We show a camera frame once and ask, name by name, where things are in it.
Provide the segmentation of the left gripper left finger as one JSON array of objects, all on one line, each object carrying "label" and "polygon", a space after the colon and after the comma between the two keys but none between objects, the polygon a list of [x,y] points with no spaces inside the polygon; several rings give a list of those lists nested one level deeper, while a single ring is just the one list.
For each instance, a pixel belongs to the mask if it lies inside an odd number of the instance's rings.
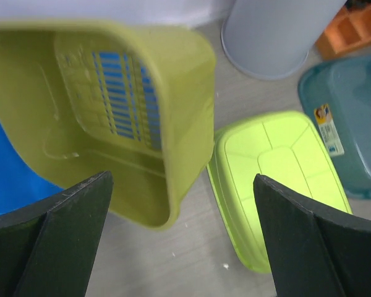
[{"label": "left gripper left finger", "polygon": [[102,171],[0,215],[0,296],[85,296],[112,191]]}]

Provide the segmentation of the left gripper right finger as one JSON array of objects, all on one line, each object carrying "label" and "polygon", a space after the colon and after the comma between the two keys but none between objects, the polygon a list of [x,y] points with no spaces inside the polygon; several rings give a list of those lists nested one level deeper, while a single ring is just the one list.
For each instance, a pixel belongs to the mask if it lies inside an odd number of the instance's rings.
[{"label": "left gripper right finger", "polygon": [[265,175],[253,190],[277,296],[371,296],[371,220]]}]

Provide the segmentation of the blue plastic tub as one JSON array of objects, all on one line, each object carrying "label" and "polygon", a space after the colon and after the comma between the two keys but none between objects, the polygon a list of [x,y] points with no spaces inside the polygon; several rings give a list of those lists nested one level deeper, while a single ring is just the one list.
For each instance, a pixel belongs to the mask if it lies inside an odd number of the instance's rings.
[{"label": "blue plastic tub", "polygon": [[63,188],[36,174],[21,159],[0,124],[0,215],[62,190]]}]

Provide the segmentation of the yellow-green plastic tub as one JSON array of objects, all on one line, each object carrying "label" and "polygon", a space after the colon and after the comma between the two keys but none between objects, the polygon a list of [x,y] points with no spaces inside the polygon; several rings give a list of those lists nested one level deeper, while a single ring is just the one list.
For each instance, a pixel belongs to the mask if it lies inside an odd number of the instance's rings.
[{"label": "yellow-green plastic tub", "polygon": [[262,114],[216,131],[207,170],[232,246],[242,264],[257,273],[271,271],[254,199],[257,174],[352,212],[318,131],[298,111]]}]

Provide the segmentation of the olive perforated plastic tub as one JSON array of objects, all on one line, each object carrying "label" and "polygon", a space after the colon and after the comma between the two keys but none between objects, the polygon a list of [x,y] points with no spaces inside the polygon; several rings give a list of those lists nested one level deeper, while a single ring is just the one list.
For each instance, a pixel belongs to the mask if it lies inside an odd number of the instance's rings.
[{"label": "olive perforated plastic tub", "polygon": [[110,211],[167,229],[213,153],[215,66],[186,27],[0,20],[0,124],[42,178],[110,171]]}]

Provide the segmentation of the green plastic tub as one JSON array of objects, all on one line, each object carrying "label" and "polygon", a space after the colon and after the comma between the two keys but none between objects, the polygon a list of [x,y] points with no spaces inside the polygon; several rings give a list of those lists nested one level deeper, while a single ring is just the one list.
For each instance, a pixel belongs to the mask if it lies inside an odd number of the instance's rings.
[{"label": "green plastic tub", "polygon": [[371,199],[371,55],[317,64],[297,91],[346,192]]}]

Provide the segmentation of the light grey round bucket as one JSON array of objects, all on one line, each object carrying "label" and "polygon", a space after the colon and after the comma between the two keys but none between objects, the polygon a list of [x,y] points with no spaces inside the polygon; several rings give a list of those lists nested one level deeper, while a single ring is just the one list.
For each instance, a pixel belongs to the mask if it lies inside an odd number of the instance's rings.
[{"label": "light grey round bucket", "polygon": [[309,49],[344,6],[343,0],[236,1],[221,29],[229,61],[258,79],[283,79],[305,62]]}]

